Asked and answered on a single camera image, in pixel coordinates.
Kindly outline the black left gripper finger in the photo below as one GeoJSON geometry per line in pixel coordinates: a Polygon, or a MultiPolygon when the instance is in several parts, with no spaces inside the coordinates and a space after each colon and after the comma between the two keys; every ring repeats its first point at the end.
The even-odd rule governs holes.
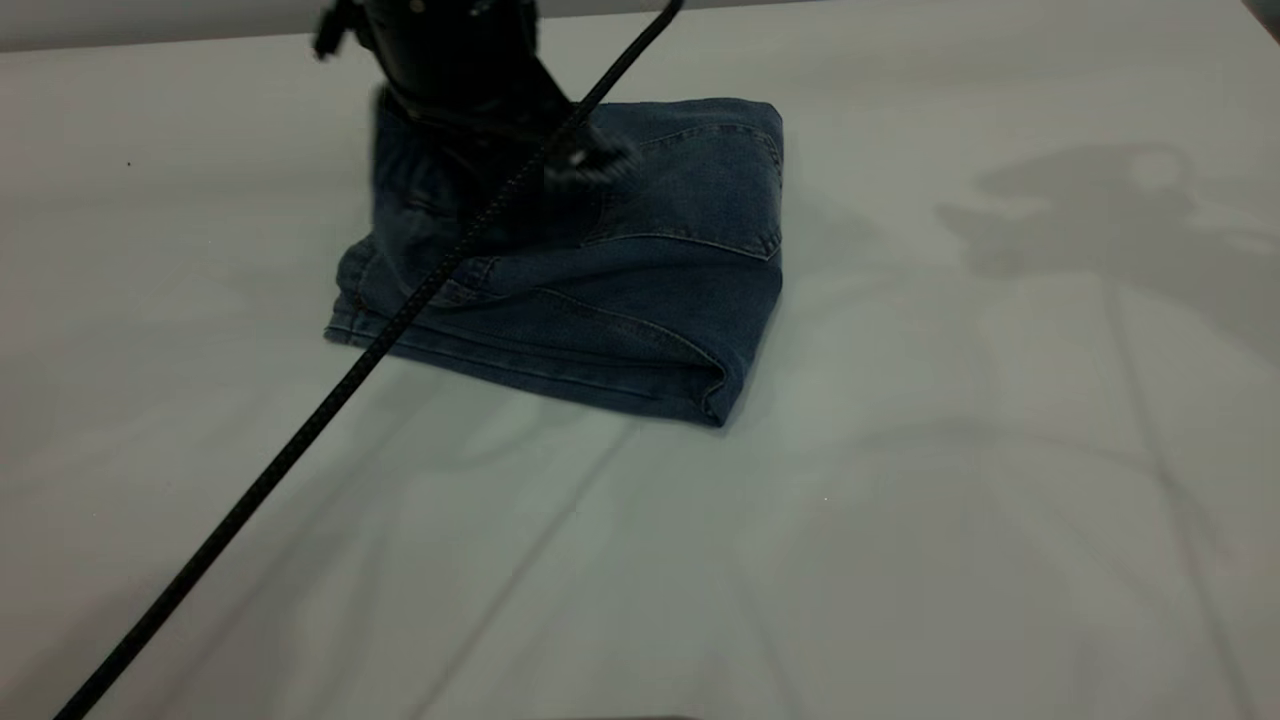
{"type": "Polygon", "coordinates": [[[640,163],[637,146],[607,129],[576,129],[547,154],[545,183],[554,188],[599,187],[625,178],[640,163]]]}

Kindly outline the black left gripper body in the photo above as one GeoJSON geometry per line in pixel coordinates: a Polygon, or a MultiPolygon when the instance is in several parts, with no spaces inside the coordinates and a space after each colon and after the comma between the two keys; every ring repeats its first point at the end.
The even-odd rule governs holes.
{"type": "Polygon", "coordinates": [[[385,76],[381,190],[494,190],[575,109],[538,55],[532,1],[369,1],[365,45],[385,76]]]}

